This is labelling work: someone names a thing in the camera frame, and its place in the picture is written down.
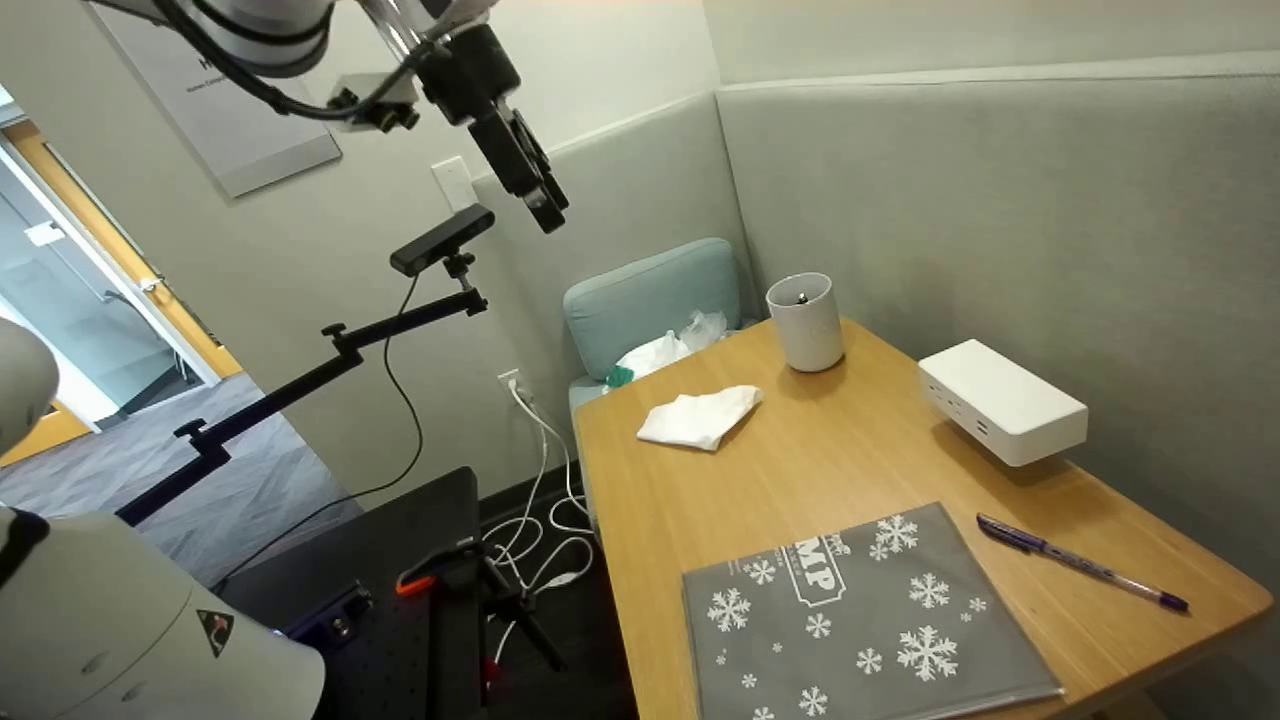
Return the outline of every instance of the wooden table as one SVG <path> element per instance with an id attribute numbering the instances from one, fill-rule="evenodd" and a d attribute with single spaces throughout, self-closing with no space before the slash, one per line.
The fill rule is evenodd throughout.
<path id="1" fill-rule="evenodd" d="M 846 363 L 797 377 L 780 358 L 772 323 L 758 323 L 582 413 L 582 458 L 646 720 L 697 714 L 684 571 L 927 499 L 953 512 L 974 557 L 1066 679 L 1066 701 L 1000 714 L 1108 709 L 1270 612 L 1270 588 L 1083 466 L 1068 458 L 1006 466 L 927 405 L 906 353 L 860 323 L 846 323 L 846 335 Z M 728 384 L 758 384 L 763 405 L 722 451 L 635 438 L 648 406 Z M 978 512 L 1172 588 L 1192 600 L 1192 615 L 992 542 L 978 533 Z"/>

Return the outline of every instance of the white wall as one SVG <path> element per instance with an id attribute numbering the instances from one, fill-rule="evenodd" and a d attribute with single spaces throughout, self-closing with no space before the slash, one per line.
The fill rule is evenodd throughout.
<path id="1" fill-rule="evenodd" d="M 715 82 L 697 0 L 533 0 L 511 5 L 501 31 L 524 72 L 517 105 L 546 142 Z M 388 68 L 384 42 L 341 5 L 314 95 L 377 68 Z M 449 214 L 434 164 L 464 152 L 481 169 L 469 135 L 425 108 L 417 132 L 341 132 L 341 164 L 227 203 L 81 0 L 0 0 L 0 82 L 265 387 L 332 354 L 324 323 L 356 329 L 399 302 L 406 278 L 384 255 Z M 425 278 L 421 300 L 441 293 L 446 278 Z M 474 464 L 481 491 L 496 491 L 538 472 L 538 438 L 494 379 L 547 363 L 538 335 L 490 310 L 425 329 L 398 354 L 428 424 L 425 479 Z M 382 484 L 412 449 L 377 353 L 288 416 L 347 489 Z"/>
<path id="2" fill-rule="evenodd" d="M 709 0 L 728 82 L 1266 53 L 1276 0 Z"/>

